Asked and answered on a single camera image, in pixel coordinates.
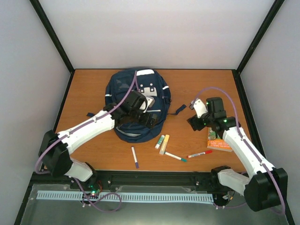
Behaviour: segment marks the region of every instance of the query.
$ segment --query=white perforated rail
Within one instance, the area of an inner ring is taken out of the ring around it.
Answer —
[[[108,194],[108,192],[100,193],[99,198],[101,198],[105,194]],[[211,194],[162,194],[121,192],[118,194],[121,196],[122,202],[125,203],[213,203],[213,198]],[[78,201],[83,199],[83,193],[81,191],[38,191],[37,199]],[[118,202],[119,199],[115,195],[109,195],[102,201]]]

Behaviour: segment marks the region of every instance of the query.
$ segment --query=book cover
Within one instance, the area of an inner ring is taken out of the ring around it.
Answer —
[[[232,148],[230,148],[229,144],[227,144],[223,139],[219,136],[216,138],[216,133],[210,127],[208,128],[207,148],[232,151]]]

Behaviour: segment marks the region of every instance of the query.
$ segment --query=black frame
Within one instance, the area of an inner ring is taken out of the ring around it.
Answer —
[[[256,36],[254,37],[251,45],[249,46],[248,50],[246,51],[242,61],[240,62],[237,69],[232,69],[233,78],[235,80],[235,85],[240,97],[240,102],[243,108],[243,112],[245,114],[246,122],[248,125],[248,129],[250,132],[251,140],[254,146],[262,153],[264,156],[263,146],[260,141],[259,134],[257,132],[257,128],[255,125],[255,121],[250,109],[250,105],[244,90],[243,82],[241,80],[241,72],[245,68],[247,62],[251,58],[254,50],[258,46],[259,42],[263,38],[265,32],[267,31],[268,27],[270,26],[271,22],[273,21],[274,17],[276,16],[277,12],[279,11],[280,7],[284,3],[285,0],[275,0],[272,7],[270,8],[268,14],[266,15],[264,21],[262,22]],[[74,77],[75,69],[72,66],[63,46],[61,45],[50,21],[47,18],[39,0],[30,0],[32,6],[34,7],[37,15],[39,16],[42,24],[44,25],[46,31],[48,32],[51,40],[53,41],[57,51],[59,52],[62,60],[64,61],[66,67],[70,72],[70,78],[67,84],[67,88],[63,97],[63,100],[60,105],[59,113],[54,125],[53,130],[55,131],[60,120],[60,116],[62,113],[62,109],[64,107],[69,88],[72,83],[72,79]],[[103,181],[103,186],[105,189],[109,189],[114,191],[115,188],[121,185],[144,185],[144,186],[180,186],[180,187],[188,187],[190,189],[195,189],[197,191],[207,191],[209,193],[215,193],[213,189],[206,183],[210,173],[208,172],[122,172],[122,171],[98,171],[98,176],[101,177]],[[37,175],[35,173],[32,174],[30,179],[28,188],[26,190],[23,202],[20,206],[19,213],[15,220],[15,225],[21,223],[22,216],[24,214],[26,204],[28,202],[28,198],[30,196],[30,192],[32,189],[33,184],[70,184],[74,188],[76,188],[76,184],[71,183],[71,179],[68,177],[62,178],[53,178],[52,176],[46,174],[43,176]],[[218,193],[228,191],[227,188],[221,189]],[[289,206],[286,202],[286,211],[285,215],[287,217],[287,221],[290,225],[294,225],[295,222],[293,220],[291,211]]]

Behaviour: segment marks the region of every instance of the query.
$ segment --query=navy blue backpack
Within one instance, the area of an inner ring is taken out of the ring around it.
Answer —
[[[105,104],[120,101],[125,96],[137,71],[136,78],[140,92],[154,98],[155,103],[147,112],[158,116],[158,122],[150,129],[137,123],[123,124],[115,127],[117,136],[129,143],[142,143],[160,134],[171,103],[169,86],[161,75],[152,69],[126,69],[114,74],[105,90]]]

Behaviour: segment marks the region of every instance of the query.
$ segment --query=table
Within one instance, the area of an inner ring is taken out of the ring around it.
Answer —
[[[105,88],[118,69],[77,69],[62,110],[56,132],[71,128],[88,119],[87,113],[97,113],[105,105]],[[182,104],[189,105],[201,89],[216,86],[224,89],[236,104],[239,122],[248,137],[245,116],[231,70],[158,69],[170,87],[172,103],[169,113]],[[217,91],[208,90],[200,98],[222,97],[227,116],[234,116],[233,107],[227,97]],[[169,115],[161,134],[169,134],[167,151],[186,157],[207,150],[207,128],[193,131],[187,119],[195,115],[186,108],[177,116]],[[90,163],[96,170],[136,171],[131,146],[134,145],[139,162],[139,171],[210,172],[214,167],[228,165],[237,172],[245,171],[234,152],[214,150],[213,153],[194,157],[182,162],[166,155],[159,155],[154,148],[157,138],[146,143],[131,144],[120,140],[113,130],[86,142],[72,157]]]

